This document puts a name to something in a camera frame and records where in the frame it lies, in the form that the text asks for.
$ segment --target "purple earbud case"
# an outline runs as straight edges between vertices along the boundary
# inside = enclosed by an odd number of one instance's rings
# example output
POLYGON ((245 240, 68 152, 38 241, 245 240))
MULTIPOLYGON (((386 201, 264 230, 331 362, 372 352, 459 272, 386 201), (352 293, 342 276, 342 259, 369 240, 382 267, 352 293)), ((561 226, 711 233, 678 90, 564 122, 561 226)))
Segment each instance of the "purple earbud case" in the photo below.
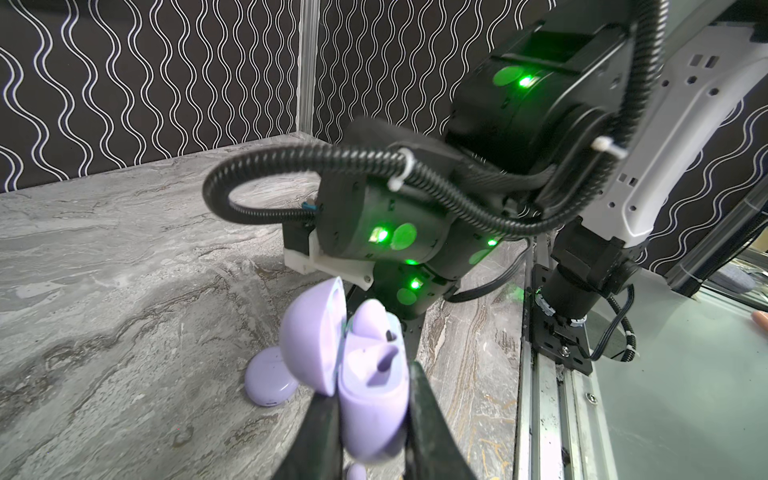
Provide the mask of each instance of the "purple earbud case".
POLYGON ((280 351, 300 382, 327 396, 338 386, 347 452, 379 462, 397 455, 406 438, 406 349, 400 322, 378 300, 360 305, 350 323, 341 279, 326 280, 288 307, 280 351))

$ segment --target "earbud case lid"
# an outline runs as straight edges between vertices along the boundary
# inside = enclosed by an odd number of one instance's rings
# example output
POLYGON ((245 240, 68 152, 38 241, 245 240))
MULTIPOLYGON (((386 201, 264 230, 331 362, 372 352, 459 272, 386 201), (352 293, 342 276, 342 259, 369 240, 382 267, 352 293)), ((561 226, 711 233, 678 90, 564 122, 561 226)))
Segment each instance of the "earbud case lid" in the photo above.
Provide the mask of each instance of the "earbud case lid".
POLYGON ((333 396, 345 328, 346 298, 339 277, 299 295, 280 325, 280 352, 291 375, 315 391, 333 396))

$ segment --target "cable tie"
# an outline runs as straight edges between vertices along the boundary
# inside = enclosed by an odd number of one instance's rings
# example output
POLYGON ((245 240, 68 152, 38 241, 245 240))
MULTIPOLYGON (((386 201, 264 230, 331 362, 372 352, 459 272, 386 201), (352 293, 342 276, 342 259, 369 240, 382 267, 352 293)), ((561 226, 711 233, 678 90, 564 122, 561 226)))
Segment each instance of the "cable tie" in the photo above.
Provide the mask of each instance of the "cable tie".
POLYGON ((406 182, 406 178, 408 178, 413 171, 413 166, 416 164, 416 158, 413 156, 413 152, 410 151, 410 149, 401 148, 397 151, 406 158, 406 168, 400 175, 394 175, 387 181, 386 186, 393 192, 400 190, 402 185, 406 182))
POLYGON ((747 205, 749 208, 751 208, 752 210, 755 210, 755 211, 756 211, 757 213, 759 213, 759 214, 768 215, 768 213, 767 213, 767 212, 763 212, 763 209, 762 209, 762 208, 757 208, 757 207, 755 207, 755 206, 754 206, 754 205, 752 205, 752 204, 750 203, 750 201, 749 201, 749 200, 747 200, 746 198, 745 198, 745 199, 743 199, 743 200, 744 200, 744 203, 745 203, 745 204, 746 204, 746 205, 747 205))
POLYGON ((629 152, 626 149, 616 145, 614 143, 614 139, 606 135, 601 135, 600 137, 595 138, 592 141, 591 146, 592 150, 605 152, 607 154, 613 155, 619 160, 623 160, 629 155, 629 152))
POLYGON ((701 278, 699 278, 699 277, 697 277, 697 276, 693 275, 693 274, 692 274, 691 272, 689 272, 688 270, 685 270, 685 267, 684 267, 684 266, 680 265, 680 270, 684 271, 686 275, 688 275, 690 278, 692 278, 692 279, 696 280, 698 283, 704 283, 704 280, 702 280, 701 278))

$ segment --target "wavy line wallpaper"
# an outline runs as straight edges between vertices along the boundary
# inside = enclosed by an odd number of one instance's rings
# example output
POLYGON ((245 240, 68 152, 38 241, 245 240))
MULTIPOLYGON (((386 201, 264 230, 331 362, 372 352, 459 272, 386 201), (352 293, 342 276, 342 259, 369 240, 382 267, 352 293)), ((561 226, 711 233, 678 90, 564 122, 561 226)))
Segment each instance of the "wavy line wallpaper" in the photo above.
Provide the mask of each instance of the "wavy line wallpaper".
POLYGON ((0 191, 296 129, 300 0, 0 2, 0 191))
POLYGON ((556 0, 320 0, 313 133, 357 115, 442 133, 458 82, 556 0))
POLYGON ((723 120, 670 193, 642 265, 664 275, 768 173, 768 78, 723 120))

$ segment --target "marble countertop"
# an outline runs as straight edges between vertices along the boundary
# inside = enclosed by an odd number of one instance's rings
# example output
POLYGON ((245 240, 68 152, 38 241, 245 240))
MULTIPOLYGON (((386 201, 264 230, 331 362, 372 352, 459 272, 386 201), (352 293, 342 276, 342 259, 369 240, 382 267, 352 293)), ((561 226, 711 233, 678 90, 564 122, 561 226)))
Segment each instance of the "marble countertop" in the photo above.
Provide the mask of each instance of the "marble countertop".
MULTIPOLYGON (((310 391, 265 409, 248 359, 277 342, 308 286, 282 264, 280 226, 223 222, 200 195, 233 152, 290 134, 0 195, 0 478, 269 478, 310 391)), ((240 199, 288 207, 316 175, 271 177, 240 199)), ((499 247, 465 279, 508 265, 499 247)), ((511 478, 519 288, 435 305, 418 359, 478 478, 511 478)), ((402 459, 369 470, 398 478, 402 459)))

